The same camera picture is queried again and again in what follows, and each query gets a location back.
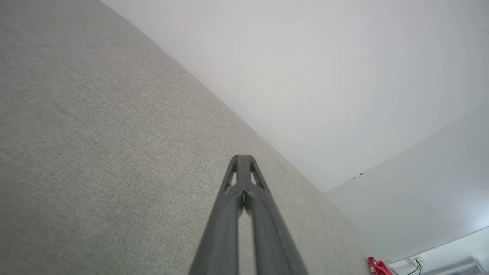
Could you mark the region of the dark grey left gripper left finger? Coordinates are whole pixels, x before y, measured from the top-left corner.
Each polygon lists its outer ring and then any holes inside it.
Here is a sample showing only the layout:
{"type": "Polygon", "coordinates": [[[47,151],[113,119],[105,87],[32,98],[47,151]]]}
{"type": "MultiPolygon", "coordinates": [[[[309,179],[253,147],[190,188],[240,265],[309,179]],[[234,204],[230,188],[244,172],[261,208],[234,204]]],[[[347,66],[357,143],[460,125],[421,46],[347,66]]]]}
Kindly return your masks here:
{"type": "Polygon", "coordinates": [[[190,275],[239,274],[239,217],[243,185],[231,184],[238,175],[240,155],[231,158],[213,209],[189,270],[190,275]]]}

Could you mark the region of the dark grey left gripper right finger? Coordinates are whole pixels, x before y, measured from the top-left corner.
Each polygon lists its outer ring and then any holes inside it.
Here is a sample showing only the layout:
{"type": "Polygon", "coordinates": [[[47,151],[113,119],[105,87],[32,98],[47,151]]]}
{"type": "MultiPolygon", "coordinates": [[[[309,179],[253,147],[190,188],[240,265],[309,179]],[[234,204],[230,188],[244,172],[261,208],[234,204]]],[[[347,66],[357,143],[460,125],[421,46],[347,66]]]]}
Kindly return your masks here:
{"type": "Polygon", "coordinates": [[[307,275],[272,193],[251,155],[243,156],[246,211],[252,218],[258,275],[307,275]]]}

